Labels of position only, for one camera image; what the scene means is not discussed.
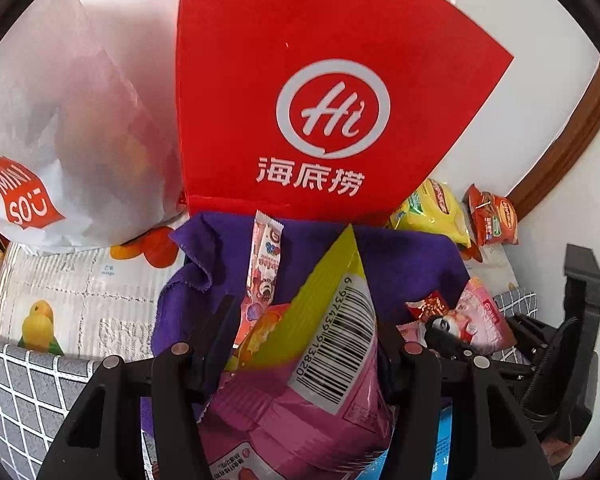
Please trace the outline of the blue tissue pack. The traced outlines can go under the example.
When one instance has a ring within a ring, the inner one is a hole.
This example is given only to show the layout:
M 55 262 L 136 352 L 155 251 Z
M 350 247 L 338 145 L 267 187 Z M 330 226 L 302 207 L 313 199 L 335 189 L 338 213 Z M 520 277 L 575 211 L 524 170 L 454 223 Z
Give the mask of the blue tissue pack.
M 434 464 L 432 465 L 431 480 L 445 480 L 448 475 L 450 447 L 452 436 L 452 405 L 449 404 L 442 408 L 439 418 L 438 438 L 436 454 L 434 454 Z M 385 451 L 368 465 L 357 477 L 356 480 L 378 480 L 388 452 Z

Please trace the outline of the purple towel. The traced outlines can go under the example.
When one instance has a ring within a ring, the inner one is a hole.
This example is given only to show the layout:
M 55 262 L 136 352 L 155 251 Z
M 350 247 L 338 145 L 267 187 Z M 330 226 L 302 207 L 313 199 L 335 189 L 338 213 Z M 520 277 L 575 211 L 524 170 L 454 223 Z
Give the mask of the purple towel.
M 338 223 L 283 220 L 282 258 L 274 289 L 276 304 L 297 295 L 314 266 L 343 232 Z M 201 212 L 171 238 L 185 262 L 164 285 L 157 302 L 151 351 L 159 354 L 186 340 L 226 295 L 246 292 L 253 220 L 238 214 Z M 449 307 L 460 299 L 469 274 L 456 245 L 444 235 L 354 229 L 358 252 L 381 321 L 407 323 L 407 304 L 438 292 Z

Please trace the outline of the grey checkered tablecloth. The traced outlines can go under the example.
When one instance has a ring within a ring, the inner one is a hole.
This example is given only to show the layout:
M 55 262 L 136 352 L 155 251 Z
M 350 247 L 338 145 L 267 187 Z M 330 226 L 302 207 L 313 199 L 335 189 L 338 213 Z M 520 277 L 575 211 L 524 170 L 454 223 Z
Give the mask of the grey checkered tablecloth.
M 68 411 L 99 362 L 54 356 L 0 341 L 0 462 L 34 479 Z

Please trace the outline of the magenta yellow snack bag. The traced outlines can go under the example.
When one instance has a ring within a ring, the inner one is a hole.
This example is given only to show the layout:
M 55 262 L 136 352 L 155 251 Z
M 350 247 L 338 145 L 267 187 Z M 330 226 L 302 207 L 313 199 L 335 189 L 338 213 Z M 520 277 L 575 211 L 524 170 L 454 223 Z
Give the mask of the magenta yellow snack bag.
M 377 321 L 347 226 L 277 321 L 253 330 L 199 425 L 215 479 L 354 479 L 388 448 Z

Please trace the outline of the yellow Lays chips bag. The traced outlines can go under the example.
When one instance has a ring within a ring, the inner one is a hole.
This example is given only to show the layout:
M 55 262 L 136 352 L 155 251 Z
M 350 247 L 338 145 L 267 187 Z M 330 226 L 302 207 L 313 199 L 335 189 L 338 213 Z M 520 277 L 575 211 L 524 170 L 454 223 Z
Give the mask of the yellow Lays chips bag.
M 390 216 L 388 226 L 449 237 L 457 245 L 471 245 L 460 203 L 446 184 L 428 178 Z

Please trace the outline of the red Haidilao paper bag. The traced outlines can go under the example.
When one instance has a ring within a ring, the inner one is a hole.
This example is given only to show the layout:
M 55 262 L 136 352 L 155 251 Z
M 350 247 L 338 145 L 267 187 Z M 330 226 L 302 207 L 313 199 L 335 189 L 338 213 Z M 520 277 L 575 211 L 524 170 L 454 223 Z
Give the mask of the red Haidilao paper bag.
M 512 59 L 446 0 L 181 0 L 187 207 L 384 223 Z

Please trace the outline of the brown wooden door frame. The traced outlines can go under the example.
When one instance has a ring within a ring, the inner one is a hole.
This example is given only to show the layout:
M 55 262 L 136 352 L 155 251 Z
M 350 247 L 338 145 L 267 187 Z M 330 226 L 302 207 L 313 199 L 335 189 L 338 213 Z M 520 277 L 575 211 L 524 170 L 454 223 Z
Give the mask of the brown wooden door frame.
M 526 218 L 556 188 L 599 131 L 600 62 L 562 132 L 507 195 L 519 221 Z

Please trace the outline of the orange Lays chips bag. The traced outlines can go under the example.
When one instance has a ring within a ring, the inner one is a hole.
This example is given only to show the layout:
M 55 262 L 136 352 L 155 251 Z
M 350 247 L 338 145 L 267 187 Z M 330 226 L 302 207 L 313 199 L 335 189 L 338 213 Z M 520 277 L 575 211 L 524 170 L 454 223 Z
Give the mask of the orange Lays chips bag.
M 479 246 L 518 244 L 516 210 L 506 197 L 481 192 L 472 184 L 465 193 L 464 202 Z

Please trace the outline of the small red snack packet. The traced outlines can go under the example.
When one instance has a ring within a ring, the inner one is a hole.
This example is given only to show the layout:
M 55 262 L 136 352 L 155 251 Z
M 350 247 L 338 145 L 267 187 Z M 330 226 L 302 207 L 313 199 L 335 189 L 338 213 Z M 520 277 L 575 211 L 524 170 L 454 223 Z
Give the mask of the small red snack packet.
M 426 323 L 430 318 L 440 318 L 440 316 L 445 316 L 450 310 L 440 292 L 437 290 L 430 292 L 430 294 L 422 300 L 407 301 L 405 307 L 416 321 L 423 323 Z

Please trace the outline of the pink Haidilao crisps bag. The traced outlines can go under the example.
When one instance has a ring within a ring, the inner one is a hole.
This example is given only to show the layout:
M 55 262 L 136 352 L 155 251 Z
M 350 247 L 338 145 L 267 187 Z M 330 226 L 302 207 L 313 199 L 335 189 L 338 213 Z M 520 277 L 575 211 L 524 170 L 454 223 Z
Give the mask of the pink Haidilao crisps bag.
M 426 347 L 427 322 L 414 320 L 396 328 L 405 341 L 415 341 Z M 468 281 L 457 305 L 450 308 L 447 315 L 440 316 L 439 321 L 434 321 L 434 326 L 451 333 L 484 354 L 504 351 L 516 344 L 505 316 L 498 310 L 492 296 L 478 278 Z

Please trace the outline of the white fruit print sheet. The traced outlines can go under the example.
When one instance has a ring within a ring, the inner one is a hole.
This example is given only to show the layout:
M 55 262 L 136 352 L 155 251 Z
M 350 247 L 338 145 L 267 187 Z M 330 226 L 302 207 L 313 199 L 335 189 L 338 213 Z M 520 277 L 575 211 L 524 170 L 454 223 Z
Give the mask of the white fruit print sheet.
M 149 358 L 160 292 L 184 262 L 171 235 L 186 219 L 70 254 L 11 244 L 0 272 L 0 340 L 79 359 Z

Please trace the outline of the white Miniso plastic bag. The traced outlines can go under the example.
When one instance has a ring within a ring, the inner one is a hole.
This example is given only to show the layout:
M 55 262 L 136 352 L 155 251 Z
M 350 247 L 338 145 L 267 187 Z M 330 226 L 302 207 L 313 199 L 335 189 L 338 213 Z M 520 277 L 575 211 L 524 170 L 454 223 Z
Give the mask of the white Miniso plastic bag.
M 183 208 L 152 120 L 80 0 L 34 0 L 0 42 L 0 233 L 40 252 L 120 245 Z

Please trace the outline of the pink stick snack packet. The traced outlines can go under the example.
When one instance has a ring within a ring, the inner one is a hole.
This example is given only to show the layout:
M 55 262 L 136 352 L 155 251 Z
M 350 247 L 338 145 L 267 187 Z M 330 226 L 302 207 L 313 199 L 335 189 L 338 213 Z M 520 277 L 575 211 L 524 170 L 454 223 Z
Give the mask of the pink stick snack packet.
M 284 226 L 257 211 L 254 215 L 246 293 L 240 305 L 240 324 L 234 341 L 237 348 L 249 334 L 258 319 L 272 304 L 277 272 L 282 253 Z

